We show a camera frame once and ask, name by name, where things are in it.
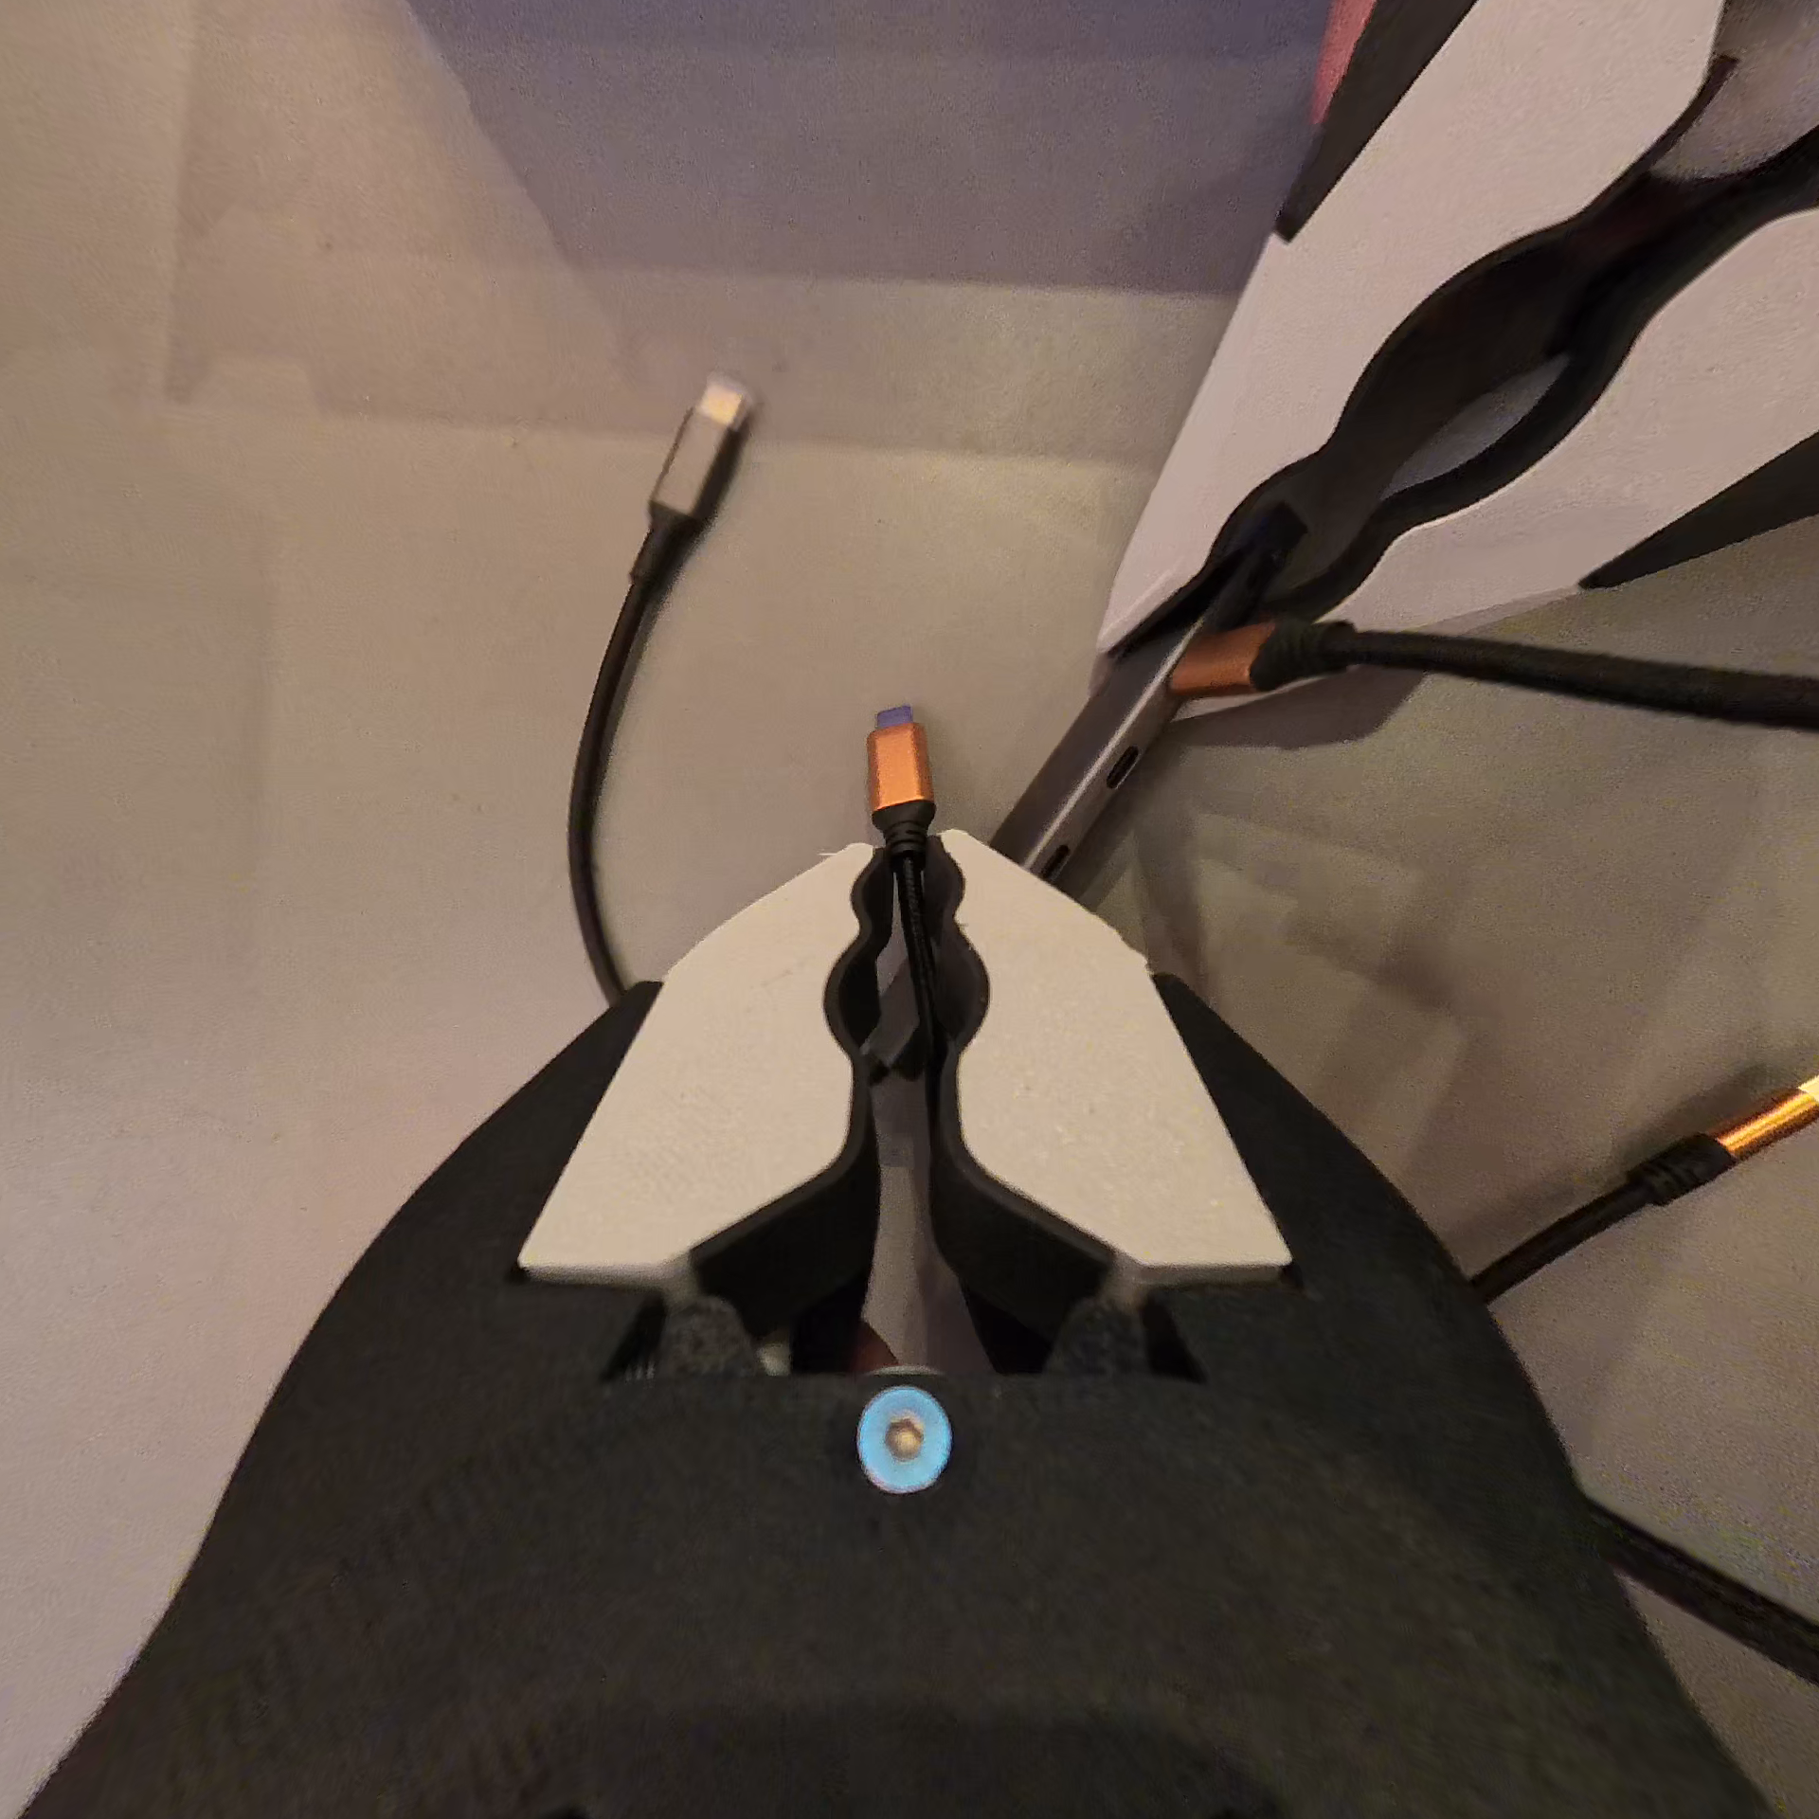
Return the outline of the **hub cable grey plug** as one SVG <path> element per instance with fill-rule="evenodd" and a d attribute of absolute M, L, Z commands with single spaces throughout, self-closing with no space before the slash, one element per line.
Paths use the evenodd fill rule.
<path fill-rule="evenodd" d="M 625 992 L 601 902 L 597 830 L 606 767 L 655 612 L 713 525 L 742 453 L 751 395 L 713 378 L 673 433 L 645 500 L 643 540 L 586 699 L 563 821 L 566 876 L 586 968 L 602 1003 Z"/>

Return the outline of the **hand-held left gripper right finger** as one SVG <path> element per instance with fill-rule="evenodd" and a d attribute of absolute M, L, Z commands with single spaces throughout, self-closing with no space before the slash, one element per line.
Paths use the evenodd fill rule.
<path fill-rule="evenodd" d="M 970 1298 L 1055 1343 L 1079 1306 L 1258 1288 L 1288 1243 L 1148 961 L 965 832 L 934 840 L 934 1230 Z"/>

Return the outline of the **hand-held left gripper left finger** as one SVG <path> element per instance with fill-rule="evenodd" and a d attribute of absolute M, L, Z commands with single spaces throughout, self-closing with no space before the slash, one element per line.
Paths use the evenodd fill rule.
<path fill-rule="evenodd" d="M 518 1253 L 550 1285 L 713 1298 L 751 1336 L 873 1271 L 879 852 L 843 848 L 697 943 Z"/>

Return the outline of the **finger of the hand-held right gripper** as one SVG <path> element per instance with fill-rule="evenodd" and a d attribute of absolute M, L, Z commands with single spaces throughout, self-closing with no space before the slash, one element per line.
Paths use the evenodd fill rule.
<path fill-rule="evenodd" d="M 1112 586 L 1148 630 L 1446 286 L 1587 215 L 1691 116 L 1720 2 L 1375 5 Z"/>
<path fill-rule="evenodd" d="M 1814 208 L 1720 222 L 1668 292 L 1638 277 L 1468 462 L 1401 488 L 1315 621 L 1477 628 L 1570 599 L 1614 562 L 1814 436 Z"/>

